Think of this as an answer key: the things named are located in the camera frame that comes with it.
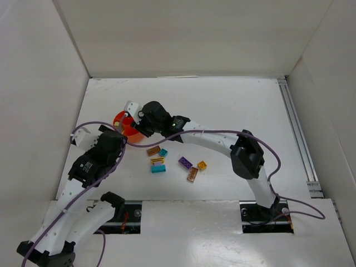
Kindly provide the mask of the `small teal lego brick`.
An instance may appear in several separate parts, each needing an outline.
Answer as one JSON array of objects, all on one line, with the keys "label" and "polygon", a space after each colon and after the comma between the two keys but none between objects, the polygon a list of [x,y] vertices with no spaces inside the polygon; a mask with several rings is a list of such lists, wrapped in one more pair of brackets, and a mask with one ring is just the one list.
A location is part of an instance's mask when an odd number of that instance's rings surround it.
[{"label": "small teal lego brick", "polygon": [[167,154],[168,154],[168,151],[165,150],[165,149],[161,149],[160,152],[159,152],[159,155],[160,155],[161,157],[166,157]]}]

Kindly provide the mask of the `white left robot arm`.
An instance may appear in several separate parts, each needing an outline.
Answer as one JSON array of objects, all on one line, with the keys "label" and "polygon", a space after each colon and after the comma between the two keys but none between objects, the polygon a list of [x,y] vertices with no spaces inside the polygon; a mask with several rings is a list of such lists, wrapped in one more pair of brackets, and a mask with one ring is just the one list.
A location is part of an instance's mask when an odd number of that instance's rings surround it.
[{"label": "white left robot arm", "polygon": [[37,266],[71,266],[80,243],[124,213],[125,199],[107,192],[92,210],[79,217],[100,183],[116,170],[125,153],[127,137],[114,128],[94,135],[77,127],[70,135],[70,143],[84,153],[74,161],[61,196],[39,231],[19,244],[17,253],[23,256],[23,266],[28,261]]}]

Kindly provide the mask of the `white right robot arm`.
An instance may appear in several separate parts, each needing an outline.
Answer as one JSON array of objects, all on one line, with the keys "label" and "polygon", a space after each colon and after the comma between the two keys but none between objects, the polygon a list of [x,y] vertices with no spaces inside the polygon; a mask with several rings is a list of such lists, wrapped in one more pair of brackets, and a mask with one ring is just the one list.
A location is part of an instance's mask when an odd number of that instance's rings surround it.
[{"label": "white right robot arm", "polygon": [[227,156],[233,172],[249,184],[259,211],[272,216],[279,198],[270,188],[263,149],[250,131],[211,130],[187,117],[171,116],[157,101],[144,106],[130,102],[125,111],[133,117],[131,126],[146,137],[158,133],[171,141],[199,145]]}]

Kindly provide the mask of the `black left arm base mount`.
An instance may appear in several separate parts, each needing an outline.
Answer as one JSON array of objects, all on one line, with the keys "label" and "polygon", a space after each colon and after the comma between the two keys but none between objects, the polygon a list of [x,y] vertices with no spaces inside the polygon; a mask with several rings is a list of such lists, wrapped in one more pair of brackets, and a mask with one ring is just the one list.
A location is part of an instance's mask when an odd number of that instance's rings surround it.
[{"label": "black left arm base mount", "polygon": [[113,218],[104,223],[99,229],[105,234],[139,234],[141,232],[141,201],[126,201],[124,198],[107,192],[100,200],[108,200],[113,204]]}]

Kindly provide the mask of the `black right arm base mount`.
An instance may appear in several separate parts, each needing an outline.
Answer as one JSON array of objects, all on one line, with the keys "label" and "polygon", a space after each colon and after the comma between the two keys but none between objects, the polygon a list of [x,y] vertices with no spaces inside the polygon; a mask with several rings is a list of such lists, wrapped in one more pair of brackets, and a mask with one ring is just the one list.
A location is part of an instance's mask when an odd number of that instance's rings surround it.
[{"label": "black right arm base mount", "polygon": [[283,210],[289,209],[286,201],[278,203],[270,214],[262,211],[253,201],[240,202],[242,230],[244,234],[288,233],[293,234],[293,224]]}]

